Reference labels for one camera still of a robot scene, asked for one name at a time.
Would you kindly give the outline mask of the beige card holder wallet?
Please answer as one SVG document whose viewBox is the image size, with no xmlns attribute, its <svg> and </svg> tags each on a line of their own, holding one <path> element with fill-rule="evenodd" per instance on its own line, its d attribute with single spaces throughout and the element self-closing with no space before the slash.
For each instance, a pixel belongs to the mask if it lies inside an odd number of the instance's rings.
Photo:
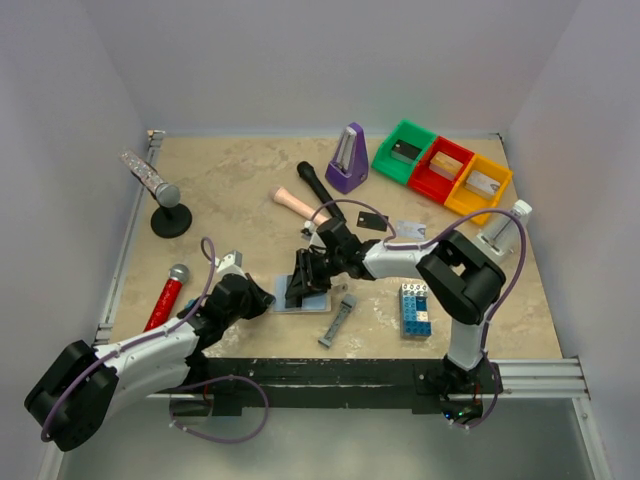
<svg viewBox="0 0 640 480">
<path fill-rule="evenodd" d="M 281 314 L 329 312 L 331 310 L 332 295 L 346 293 L 348 290 L 347 284 L 341 283 L 334 285 L 328 292 L 302 297 L 299 298 L 298 302 L 294 301 L 288 304 L 285 298 L 285 292 L 290 280 L 290 275 L 278 275 L 275 277 L 275 291 L 273 293 L 275 301 L 270 307 L 271 312 Z"/>
</svg>

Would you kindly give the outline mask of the black credit card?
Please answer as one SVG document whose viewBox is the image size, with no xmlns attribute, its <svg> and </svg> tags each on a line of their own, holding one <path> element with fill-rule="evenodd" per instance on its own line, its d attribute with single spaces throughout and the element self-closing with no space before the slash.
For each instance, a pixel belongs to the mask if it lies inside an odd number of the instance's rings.
<svg viewBox="0 0 640 480">
<path fill-rule="evenodd" d="M 360 211 L 357 218 L 359 228 L 386 232 L 388 229 L 388 217 L 373 212 Z"/>
</svg>

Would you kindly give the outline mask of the white VIP credit card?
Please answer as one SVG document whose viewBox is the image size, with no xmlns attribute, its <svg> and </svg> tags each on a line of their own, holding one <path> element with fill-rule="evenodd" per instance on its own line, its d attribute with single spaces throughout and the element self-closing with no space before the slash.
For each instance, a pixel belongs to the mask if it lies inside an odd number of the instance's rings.
<svg viewBox="0 0 640 480">
<path fill-rule="evenodd" d="M 396 233 L 399 237 L 422 241 L 426 238 L 426 226 L 421 223 L 398 220 Z"/>
</svg>

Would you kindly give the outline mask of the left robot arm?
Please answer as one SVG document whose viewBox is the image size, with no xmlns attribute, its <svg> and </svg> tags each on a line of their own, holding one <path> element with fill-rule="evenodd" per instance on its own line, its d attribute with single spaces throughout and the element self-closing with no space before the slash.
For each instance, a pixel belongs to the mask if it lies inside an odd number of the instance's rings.
<svg viewBox="0 0 640 480">
<path fill-rule="evenodd" d="M 101 348 L 83 340 L 67 345 L 24 406 L 42 441 L 73 450 L 126 405 L 181 386 L 206 348 L 237 321 L 264 314 L 274 300 L 250 275 L 226 274 L 203 303 L 157 328 Z"/>
</svg>

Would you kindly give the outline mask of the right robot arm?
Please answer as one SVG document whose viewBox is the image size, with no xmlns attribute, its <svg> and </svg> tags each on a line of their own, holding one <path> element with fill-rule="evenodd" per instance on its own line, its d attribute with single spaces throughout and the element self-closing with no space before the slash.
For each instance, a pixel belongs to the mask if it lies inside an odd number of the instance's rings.
<svg viewBox="0 0 640 480">
<path fill-rule="evenodd" d="M 343 273 L 368 281 L 422 280 L 452 319 L 448 363 L 463 371 L 479 365 L 484 357 L 486 324 L 506 292 L 506 275 L 465 235 L 452 229 L 425 246 L 391 245 L 360 240 L 339 218 L 322 223 L 316 235 L 318 246 L 296 251 L 285 291 L 288 303 L 327 292 L 332 279 Z"/>
</svg>

